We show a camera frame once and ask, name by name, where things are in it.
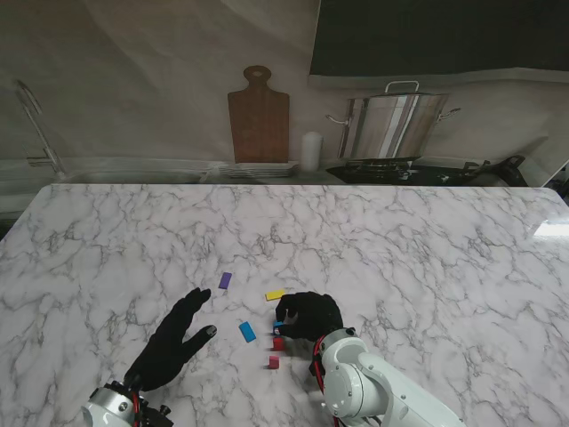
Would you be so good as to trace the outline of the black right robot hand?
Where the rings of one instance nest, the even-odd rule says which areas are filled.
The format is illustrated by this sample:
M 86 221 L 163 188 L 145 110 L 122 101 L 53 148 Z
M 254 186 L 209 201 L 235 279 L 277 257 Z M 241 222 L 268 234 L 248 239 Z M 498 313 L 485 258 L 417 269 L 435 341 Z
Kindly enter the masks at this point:
M 276 307 L 276 320 L 283 323 L 279 327 L 282 336 L 310 342 L 344 327 L 336 301 L 329 294 L 315 292 L 283 295 Z

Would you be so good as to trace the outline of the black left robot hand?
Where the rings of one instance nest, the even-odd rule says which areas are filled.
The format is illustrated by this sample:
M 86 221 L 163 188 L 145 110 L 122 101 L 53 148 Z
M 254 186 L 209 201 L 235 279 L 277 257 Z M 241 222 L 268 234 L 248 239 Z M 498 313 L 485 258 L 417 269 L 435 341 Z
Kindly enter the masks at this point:
M 195 288 L 174 304 L 124 375 L 126 387 L 153 391 L 166 385 L 217 334 L 216 326 L 209 325 L 185 340 L 194 315 L 210 297 L 210 289 Z

